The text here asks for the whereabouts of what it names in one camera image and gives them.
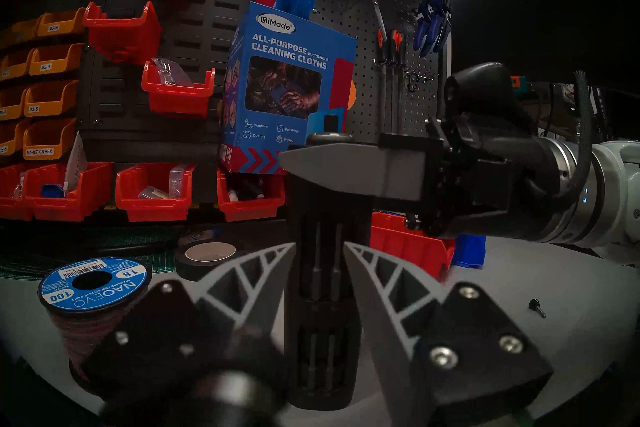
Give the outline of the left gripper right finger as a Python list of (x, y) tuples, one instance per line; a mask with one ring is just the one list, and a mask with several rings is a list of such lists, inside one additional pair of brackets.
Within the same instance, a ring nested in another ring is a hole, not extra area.
[(550, 380), (549, 361), (479, 285), (446, 290), (352, 242), (344, 258), (392, 426), (479, 426), (522, 411)]

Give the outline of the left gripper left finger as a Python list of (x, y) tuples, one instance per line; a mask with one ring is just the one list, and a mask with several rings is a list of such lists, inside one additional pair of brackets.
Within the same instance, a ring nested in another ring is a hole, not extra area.
[(83, 362), (104, 391), (147, 390), (212, 370), (240, 370), (286, 391), (287, 363), (271, 339), (296, 244), (225, 262), (198, 282), (158, 283)]

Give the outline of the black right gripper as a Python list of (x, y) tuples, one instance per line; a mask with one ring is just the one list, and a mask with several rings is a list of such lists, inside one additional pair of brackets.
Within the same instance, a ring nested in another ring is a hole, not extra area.
[(473, 113), (428, 118), (425, 129), (382, 134), (377, 145), (309, 145), (282, 152), (279, 164), (331, 191), (410, 202), (409, 225), (430, 237), (541, 239), (562, 218), (563, 169), (550, 140)]

